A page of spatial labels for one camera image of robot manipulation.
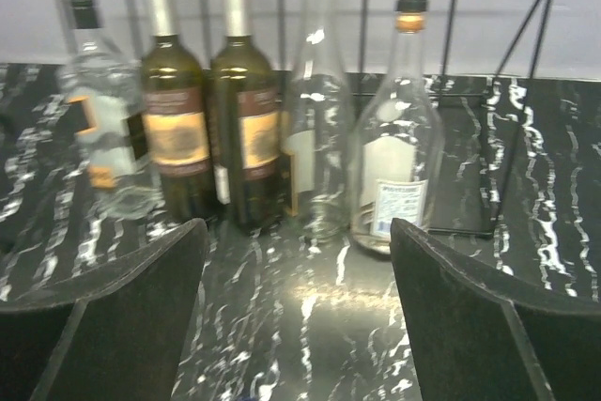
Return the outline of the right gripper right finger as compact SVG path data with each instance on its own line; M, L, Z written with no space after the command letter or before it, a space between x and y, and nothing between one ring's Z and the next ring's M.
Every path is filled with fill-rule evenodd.
M597 400L600 305L395 219L391 257L424 400Z

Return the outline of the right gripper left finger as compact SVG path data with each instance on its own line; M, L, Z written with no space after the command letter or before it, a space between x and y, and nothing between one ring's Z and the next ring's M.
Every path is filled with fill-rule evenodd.
M2 399L170 399L207 250L205 222L190 220L2 303Z

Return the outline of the clear round bottle cork stopper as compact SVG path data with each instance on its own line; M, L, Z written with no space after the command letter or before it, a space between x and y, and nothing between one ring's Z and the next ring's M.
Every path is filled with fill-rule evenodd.
M386 75L351 135L350 234L364 249L390 252L398 218L430 227L444 133L424 82L427 0L397 0Z

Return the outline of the tall clear bottle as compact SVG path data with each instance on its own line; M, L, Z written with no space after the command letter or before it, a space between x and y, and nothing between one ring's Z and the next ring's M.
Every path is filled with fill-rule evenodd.
M282 107L280 168L285 213L308 239L325 241L347 227L354 120L335 0L302 0L300 43Z

